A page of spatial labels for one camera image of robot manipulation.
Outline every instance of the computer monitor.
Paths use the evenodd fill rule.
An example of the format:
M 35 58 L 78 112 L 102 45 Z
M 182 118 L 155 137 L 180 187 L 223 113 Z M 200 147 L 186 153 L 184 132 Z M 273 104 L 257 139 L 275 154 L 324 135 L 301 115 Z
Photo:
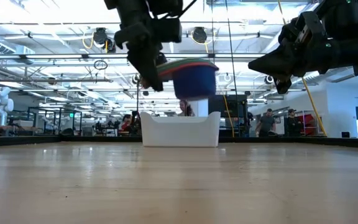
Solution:
M 247 96 L 245 95 L 226 95 L 226 102 L 227 107 L 229 110 L 226 109 L 226 104 L 224 102 L 223 95 L 214 95 L 208 99 L 208 112 L 212 113 L 215 111 L 221 112 L 222 118 L 228 118 L 229 115 L 232 118 L 243 118 L 244 112 L 247 112 L 247 103 L 244 106 L 241 104 L 241 101 L 247 101 Z

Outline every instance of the white bin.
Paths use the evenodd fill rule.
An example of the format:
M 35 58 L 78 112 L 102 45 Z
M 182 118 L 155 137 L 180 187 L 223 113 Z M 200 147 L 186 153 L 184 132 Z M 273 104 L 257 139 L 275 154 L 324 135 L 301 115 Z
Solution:
M 141 113 L 143 146 L 217 147 L 220 112 L 208 117 L 151 117 Z

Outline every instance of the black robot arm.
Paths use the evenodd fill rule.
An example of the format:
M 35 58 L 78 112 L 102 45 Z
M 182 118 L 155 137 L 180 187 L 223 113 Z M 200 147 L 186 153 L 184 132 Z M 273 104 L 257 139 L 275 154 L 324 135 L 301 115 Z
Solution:
M 302 12 L 283 26 L 278 42 L 249 68 L 272 76 L 279 94 L 291 87 L 292 76 L 306 72 L 353 66 L 358 75 L 358 0 L 325 0 Z
M 182 11 L 183 0 L 104 0 L 104 2 L 108 9 L 117 9 L 121 20 L 121 30 L 114 35 L 116 45 L 123 49 L 123 43 L 126 43 L 128 61 L 155 91 L 162 91 L 162 81 L 158 78 L 156 66 L 167 62 L 164 54 L 160 52 L 162 43 L 181 42 L 179 17 L 186 11 L 186 9 Z M 159 19 L 158 16 L 161 14 L 167 15 Z

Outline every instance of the wooden surface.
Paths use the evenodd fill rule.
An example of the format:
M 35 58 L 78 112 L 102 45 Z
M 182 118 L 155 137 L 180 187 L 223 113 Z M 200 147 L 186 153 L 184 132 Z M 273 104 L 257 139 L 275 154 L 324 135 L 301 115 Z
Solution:
M 0 147 L 0 223 L 358 223 L 358 149 Z

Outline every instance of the white robot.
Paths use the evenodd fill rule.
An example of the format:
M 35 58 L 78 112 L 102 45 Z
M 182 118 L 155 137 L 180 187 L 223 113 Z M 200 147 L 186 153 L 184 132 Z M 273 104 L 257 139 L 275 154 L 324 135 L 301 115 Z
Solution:
M 8 97 L 11 92 L 9 87 L 0 87 L 0 126 L 7 123 L 7 112 L 12 112 L 14 108 L 13 100 Z
M 58 122 L 59 120 L 56 119 L 55 121 L 55 124 L 48 120 L 45 116 L 42 116 L 41 118 L 43 121 L 45 121 L 48 125 L 51 125 L 51 127 L 53 128 L 53 130 L 57 130 L 59 127 L 58 127 Z M 62 129 L 62 127 L 64 127 L 66 125 L 67 122 L 70 121 L 70 117 L 67 116 L 67 117 L 62 117 L 61 120 L 60 120 L 60 129 Z

